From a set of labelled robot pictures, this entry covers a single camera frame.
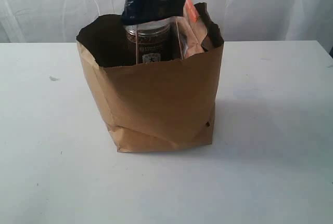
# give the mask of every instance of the white backdrop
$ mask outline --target white backdrop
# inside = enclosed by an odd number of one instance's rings
[[[208,2],[227,41],[316,39],[333,45],[333,0]],[[98,15],[122,12],[124,0],[0,0],[0,42],[74,42]]]

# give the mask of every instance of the brown paper bag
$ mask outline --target brown paper bag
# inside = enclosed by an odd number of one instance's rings
[[[206,5],[196,7],[207,19]],[[180,31],[188,37],[189,50],[198,49],[205,36],[195,36],[184,19],[177,19]],[[205,25],[206,32],[218,29],[210,19]],[[101,16],[80,31],[84,75],[119,152],[212,143],[223,40],[219,31],[208,35],[217,43],[209,51],[200,47],[200,53],[184,60],[134,65],[120,16]]]

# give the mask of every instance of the paper bag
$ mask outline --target paper bag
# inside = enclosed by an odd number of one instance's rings
[[[183,60],[134,65],[118,15],[101,16],[80,31],[84,75],[119,152],[174,151],[212,143],[223,40],[206,5],[196,7],[208,19],[204,24],[213,47],[200,47],[200,53]],[[185,18],[177,21],[189,50],[200,46],[198,40],[205,36],[196,36]]]

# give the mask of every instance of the table surface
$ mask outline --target table surface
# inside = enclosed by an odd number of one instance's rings
[[[0,223],[331,223],[333,60],[229,42],[213,145],[116,152],[75,43],[0,44]]]

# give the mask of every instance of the white curtain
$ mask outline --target white curtain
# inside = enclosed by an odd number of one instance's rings
[[[315,39],[333,45],[333,0],[193,0],[207,2],[227,41]],[[74,42],[98,15],[124,0],[0,0],[0,42]]]

